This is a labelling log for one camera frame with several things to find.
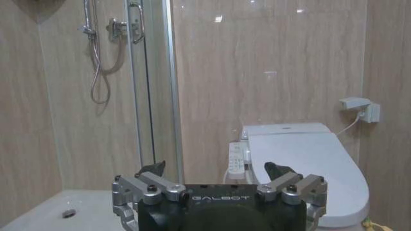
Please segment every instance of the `door handle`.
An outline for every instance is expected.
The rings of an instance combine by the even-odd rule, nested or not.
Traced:
[[[135,34],[133,34],[134,44],[138,44],[138,43],[143,40],[143,38],[145,38],[145,36],[146,36],[146,34],[145,34],[145,14],[143,14],[143,6],[142,6],[138,2],[130,2],[130,7],[138,7],[139,15],[141,15],[141,20],[139,20],[139,22],[141,22],[141,25],[139,25],[139,27],[141,27],[141,33],[139,33],[139,35],[138,35],[137,38],[135,38]]]

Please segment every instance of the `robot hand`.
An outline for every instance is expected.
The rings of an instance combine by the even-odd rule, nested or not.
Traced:
[[[118,176],[113,183],[114,212],[127,231],[313,231],[326,214],[321,176],[304,178],[266,163],[267,184],[183,185],[159,176],[162,168],[165,163],[145,167],[135,178]]]

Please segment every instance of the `yellow object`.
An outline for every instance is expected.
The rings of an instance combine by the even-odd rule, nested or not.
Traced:
[[[377,223],[374,223],[370,218],[368,218],[364,222],[362,222],[364,227],[366,228],[368,231],[376,231],[374,227],[380,227],[384,229],[384,231],[393,231],[393,229],[390,229],[388,226],[382,226]]]

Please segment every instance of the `toilet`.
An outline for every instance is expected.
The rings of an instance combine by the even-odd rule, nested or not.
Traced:
[[[337,135],[321,123],[245,126],[249,183],[270,182],[265,163],[290,166],[297,173],[321,175],[329,182],[328,214],[317,230],[362,231],[369,215],[369,185]]]

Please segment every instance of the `beige marble wall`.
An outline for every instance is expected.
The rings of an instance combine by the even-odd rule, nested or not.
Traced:
[[[109,76],[107,107],[90,98],[94,68],[89,53],[83,1],[39,1],[38,16],[50,89],[51,115],[63,186],[69,189],[110,189],[117,174],[131,175],[141,166],[137,108],[127,48],[109,41],[111,17],[126,20],[123,1],[101,0],[98,19],[103,67],[109,69],[123,50],[123,65]],[[106,95],[101,82],[99,94]]]
[[[62,190],[31,2],[0,3],[0,227]]]
[[[362,95],[366,7],[366,0],[174,1],[189,183],[222,182],[243,125],[350,124],[340,99]],[[342,136],[357,161],[358,135],[356,128]]]
[[[411,230],[411,1],[369,1],[365,96],[382,104],[382,122],[365,125],[361,166],[372,218]]]

